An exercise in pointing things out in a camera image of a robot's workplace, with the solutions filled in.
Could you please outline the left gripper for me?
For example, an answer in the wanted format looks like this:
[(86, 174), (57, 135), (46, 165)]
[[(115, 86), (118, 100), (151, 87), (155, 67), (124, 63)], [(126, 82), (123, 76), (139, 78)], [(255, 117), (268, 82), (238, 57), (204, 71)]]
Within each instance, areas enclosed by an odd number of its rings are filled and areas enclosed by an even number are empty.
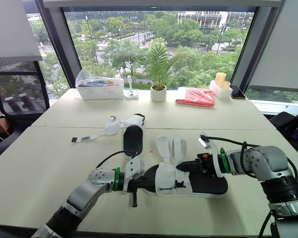
[(142, 179), (132, 179), (129, 181), (127, 186), (127, 193), (132, 193), (132, 207), (136, 208), (138, 206), (137, 203), (137, 189), (155, 189), (154, 181), (144, 181)]

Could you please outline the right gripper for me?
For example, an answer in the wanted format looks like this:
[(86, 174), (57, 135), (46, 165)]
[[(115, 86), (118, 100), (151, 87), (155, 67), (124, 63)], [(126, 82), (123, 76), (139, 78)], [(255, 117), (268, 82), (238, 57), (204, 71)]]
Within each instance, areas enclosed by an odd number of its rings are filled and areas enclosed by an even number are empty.
[(200, 162), (186, 161), (177, 165), (176, 168), (184, 172), (200, 171), (203, 175), (215, 175), (215, 168), (213, 163), (213, 156), (210, 153), (198, 154), (197, 158)]

